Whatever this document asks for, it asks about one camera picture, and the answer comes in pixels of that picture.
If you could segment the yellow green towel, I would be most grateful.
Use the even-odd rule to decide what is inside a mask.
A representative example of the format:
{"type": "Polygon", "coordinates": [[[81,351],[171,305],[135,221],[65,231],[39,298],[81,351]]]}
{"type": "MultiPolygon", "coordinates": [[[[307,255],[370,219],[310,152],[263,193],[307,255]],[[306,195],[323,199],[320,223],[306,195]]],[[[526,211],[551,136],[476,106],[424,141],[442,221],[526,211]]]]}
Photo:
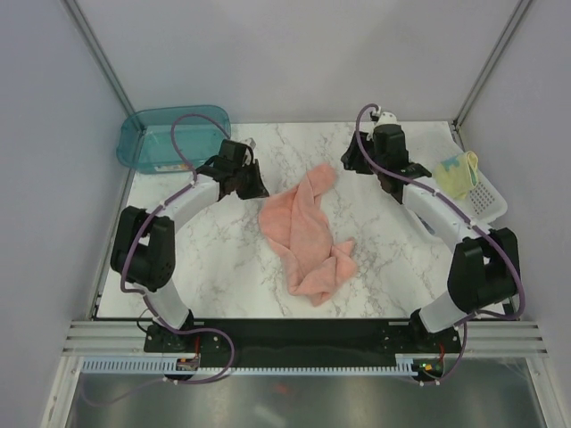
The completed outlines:
{"type": "Polygon", "coordinates": [[[472,152],[462,152],[441,161],[433,172],[442,191],[454,200],[464,199],[479,184],[478,157],[472,152]]]}

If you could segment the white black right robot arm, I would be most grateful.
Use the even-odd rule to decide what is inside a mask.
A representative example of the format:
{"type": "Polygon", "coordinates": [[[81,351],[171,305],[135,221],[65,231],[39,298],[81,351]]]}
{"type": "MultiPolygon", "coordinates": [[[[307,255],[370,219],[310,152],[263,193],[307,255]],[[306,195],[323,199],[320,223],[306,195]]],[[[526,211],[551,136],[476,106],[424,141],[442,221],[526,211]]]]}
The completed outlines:
{"type": "Polygon", "coordinates": [[[492,316],[492,304],[512,297],[518,297],[519,308],[497,317],[522,315],[526,297],[516,235],[469,217],[446,196],[428,169],[410,161],[401,126],[378,125],[371,134],[355,130],[341,161],[349,171],[376,175],[382,189],[424,220],[452,253],[445,291],[410,316],[412,348],[431,350],[441,331],[477,314],[492,316]]]}

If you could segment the white perforated plastic basket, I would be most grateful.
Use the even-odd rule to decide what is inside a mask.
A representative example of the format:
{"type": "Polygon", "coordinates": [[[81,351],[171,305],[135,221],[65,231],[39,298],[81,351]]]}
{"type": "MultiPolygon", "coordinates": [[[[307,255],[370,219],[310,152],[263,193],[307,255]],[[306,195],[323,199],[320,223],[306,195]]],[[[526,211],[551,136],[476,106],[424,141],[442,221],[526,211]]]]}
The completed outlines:
{"type": "MultiPolygon", "coordinates": [[[[451,131],[443,126],[429,128],[424,122],[420,130],[413,129],[413,123],[405,123],[402,129],[406,136],[406,146],[410,159],[433,171],[441,162],[456,156],[462,149],[453,141],[451,131]]],[[[500,192],[487,179],[482,171],[478,171],[478,185],[468,195],[455,203],[469,216],[484,223],[491,224],[503,216],[508,210],[500,192]]],[[[410,223],[417,229],[420,236],[429,243],[440,243],[435,231],[424,219],[419,218],[412,210],[407,210],[410,223]]]]}

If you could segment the aluminium frame rail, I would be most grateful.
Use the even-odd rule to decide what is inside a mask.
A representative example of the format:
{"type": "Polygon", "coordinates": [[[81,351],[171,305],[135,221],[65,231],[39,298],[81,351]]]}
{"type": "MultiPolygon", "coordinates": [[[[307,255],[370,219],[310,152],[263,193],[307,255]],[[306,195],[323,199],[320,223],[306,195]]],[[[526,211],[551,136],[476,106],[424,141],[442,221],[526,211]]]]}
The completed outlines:
{"type": "Polygon", "coordinates": [[[539,327],[526,321],[480,320],[440,333],[413,333],[403,318],[263,319],[202,318],[195,333],[177,336],[147,322],[75,321],[63,345],[68,355],[141,355],[248,347],[281,350],[337,346],[393,353],[443,353],[464,350],[469,357],[539,357],[547,353],[539,327]]]}

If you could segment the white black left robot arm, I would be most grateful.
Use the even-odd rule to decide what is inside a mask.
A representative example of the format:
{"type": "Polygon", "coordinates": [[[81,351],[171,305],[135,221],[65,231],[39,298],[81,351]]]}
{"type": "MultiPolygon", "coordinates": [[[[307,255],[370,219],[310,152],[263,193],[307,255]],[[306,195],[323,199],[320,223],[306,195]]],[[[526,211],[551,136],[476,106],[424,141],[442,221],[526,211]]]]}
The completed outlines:
{"type": "Polygon", "coordinates": [[[175,351],[194,344],[191,310],[172,279],[176,234],[194,216],[234,193],[241,200],[266,198],[255,142],[223,140],[219,153],[193,172],[189,184],[152,210],[128,206],[120,214],[110,265],[120,275],[120,289],[141,296],[175,351]]]}

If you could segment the teal transparent plastic bin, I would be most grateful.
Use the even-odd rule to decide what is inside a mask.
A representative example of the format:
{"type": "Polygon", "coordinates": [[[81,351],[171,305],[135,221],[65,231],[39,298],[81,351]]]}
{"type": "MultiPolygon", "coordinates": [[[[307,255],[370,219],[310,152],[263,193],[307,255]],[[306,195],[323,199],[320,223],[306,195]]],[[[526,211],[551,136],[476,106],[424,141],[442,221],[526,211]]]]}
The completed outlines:
{"type": "Polygon", "coordinates": [[[187,171],[187,161],[196,168],[203,165],[230,136],[229,116],[219,106],[143,110],[121,125],[116,157],[141,174],[187,171]]]}

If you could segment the pink towel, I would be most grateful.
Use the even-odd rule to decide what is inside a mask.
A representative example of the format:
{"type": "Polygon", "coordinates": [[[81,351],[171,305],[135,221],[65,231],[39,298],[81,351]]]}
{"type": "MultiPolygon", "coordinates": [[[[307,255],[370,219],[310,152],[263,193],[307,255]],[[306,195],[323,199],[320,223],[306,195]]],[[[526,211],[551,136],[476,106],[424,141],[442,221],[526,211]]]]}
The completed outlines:
{"type": "Polygon", "coordinates": [[[333,167],[309,170],[298,185],[270,196],[259,214],[261,233],[280,258],[288,292],[317,307],[331,299],[358,270],[355,241],[335,243],[322,196],[335,184],[333,167]]]}

